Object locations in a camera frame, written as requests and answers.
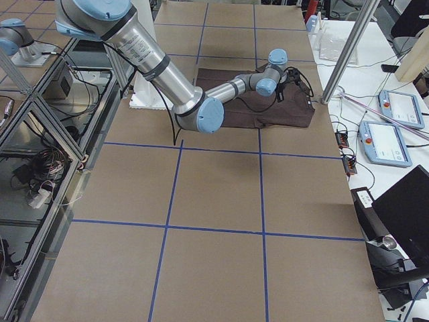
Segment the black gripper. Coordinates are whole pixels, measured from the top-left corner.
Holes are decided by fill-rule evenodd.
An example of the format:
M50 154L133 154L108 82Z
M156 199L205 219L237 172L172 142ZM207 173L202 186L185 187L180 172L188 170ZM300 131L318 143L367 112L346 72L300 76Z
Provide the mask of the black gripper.
M289 83L294 83L296 86L300 86L300 71L297 68L287 68L285 76L285 80L280 83L283 88ZM284 101L283 88L279 87L276 89L276 99L278 103Z

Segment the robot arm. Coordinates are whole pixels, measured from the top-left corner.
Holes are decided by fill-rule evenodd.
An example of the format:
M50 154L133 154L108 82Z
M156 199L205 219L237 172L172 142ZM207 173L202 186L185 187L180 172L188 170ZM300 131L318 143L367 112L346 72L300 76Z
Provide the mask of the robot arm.
M1 49L8 56L18 53L34 43L34 39L24 22L19 18L9 18L1 21Z
M185 130L216 132L224 103L247 91L269 97L287 79L286 51L269 53L261 73L240 74L209 91L194 86L158 46L130 1L57 1L56 27L71 38L116 46L119 53L172 102L176 123Z

